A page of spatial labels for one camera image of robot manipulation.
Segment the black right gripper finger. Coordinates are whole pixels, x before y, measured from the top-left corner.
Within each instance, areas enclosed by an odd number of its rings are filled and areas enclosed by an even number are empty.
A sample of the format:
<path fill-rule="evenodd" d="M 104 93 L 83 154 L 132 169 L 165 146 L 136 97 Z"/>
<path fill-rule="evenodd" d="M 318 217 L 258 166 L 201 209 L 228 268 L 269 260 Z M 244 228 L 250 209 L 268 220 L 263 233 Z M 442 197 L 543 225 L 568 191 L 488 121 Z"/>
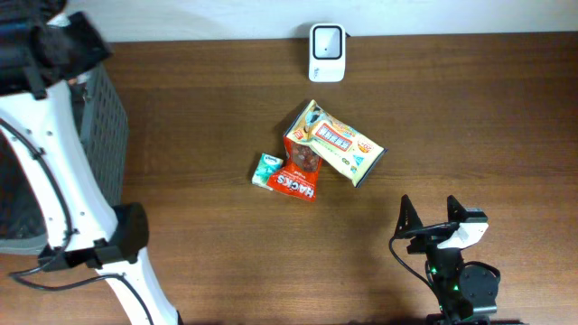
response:
<path fill-rule="evenodd" d="M 408 195 L 401 198 L 399 217 L 396 223 L 394 237 L 413 237 L 423 229 L 423 223 Z"/>
<path fill-rule="evenodd" d="M 468 218 L 468 211 L 453 195 L 447 198 L 447 211 L 449 222 L 462 223 Z"/>

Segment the yellow snack bag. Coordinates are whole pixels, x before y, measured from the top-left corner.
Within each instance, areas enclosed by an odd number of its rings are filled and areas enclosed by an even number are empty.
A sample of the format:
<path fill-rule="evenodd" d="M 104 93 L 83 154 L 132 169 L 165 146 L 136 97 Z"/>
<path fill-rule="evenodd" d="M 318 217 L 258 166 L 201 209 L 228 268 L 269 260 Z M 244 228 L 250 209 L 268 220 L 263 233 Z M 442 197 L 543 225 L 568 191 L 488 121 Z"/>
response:
<path fill-rule="evenodd" d="M 352 126 L 346 125 L 311 100 L 284 136 L 309 147 L 358 188 L 387 152 Z"/>

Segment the red Hacks candy bag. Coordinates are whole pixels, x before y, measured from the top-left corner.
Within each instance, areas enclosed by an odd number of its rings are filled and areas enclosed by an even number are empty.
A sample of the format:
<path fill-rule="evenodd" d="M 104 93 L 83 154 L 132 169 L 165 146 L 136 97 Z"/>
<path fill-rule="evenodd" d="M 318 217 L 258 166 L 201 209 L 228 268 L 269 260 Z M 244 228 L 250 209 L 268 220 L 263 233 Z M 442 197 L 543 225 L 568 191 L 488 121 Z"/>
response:
<path fill-rule="evenodd" d="M 322 158 L 309 146 L 284 138 L 286 164 L 267 180 L 272 190 L 301 200 L 315 202 Z"/>

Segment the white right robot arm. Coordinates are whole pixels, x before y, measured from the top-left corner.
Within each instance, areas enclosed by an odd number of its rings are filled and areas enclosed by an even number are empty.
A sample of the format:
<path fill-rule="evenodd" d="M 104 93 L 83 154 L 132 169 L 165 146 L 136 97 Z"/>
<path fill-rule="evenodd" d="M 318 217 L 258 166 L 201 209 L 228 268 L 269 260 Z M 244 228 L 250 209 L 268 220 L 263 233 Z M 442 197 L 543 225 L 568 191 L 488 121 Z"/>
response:
<path fill-rule="evenodd" d="M 500 271 L 479 261 L 466 262 L 462 256 L 463 250 L 484 236 L 488 217 L 482 209 L 463 207 L 453 195 L 447 198 L 447 213 L 446 222 L 425 226 L 409 196 L 404 195 L 389 251 L 437 300 L 439 312 L 427 315 L 426 324 L 489 324 L 490 316 L 497 312 Z M 399 257 L 393 248 L 397 240 L 409 242 L 409 255 L 425 256 L 424 274 Z"/>

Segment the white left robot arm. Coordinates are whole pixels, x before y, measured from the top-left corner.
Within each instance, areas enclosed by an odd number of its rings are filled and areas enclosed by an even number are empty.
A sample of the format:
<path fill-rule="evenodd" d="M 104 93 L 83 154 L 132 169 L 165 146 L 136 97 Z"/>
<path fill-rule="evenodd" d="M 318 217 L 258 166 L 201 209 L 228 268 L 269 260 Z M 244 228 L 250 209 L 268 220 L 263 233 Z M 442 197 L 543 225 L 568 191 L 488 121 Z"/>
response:
<path fill-rule="evenodd" d="M 108 283 L 134 324 L 179 324 L 147 252 L 139 203 L 111 206 L 76 129 L 70 82 L 111 49 L 82 12 L 62 1 L 1 4 L 1 131 L 40 205 L 48 242 L 38 272 L 85 265 Z"/>

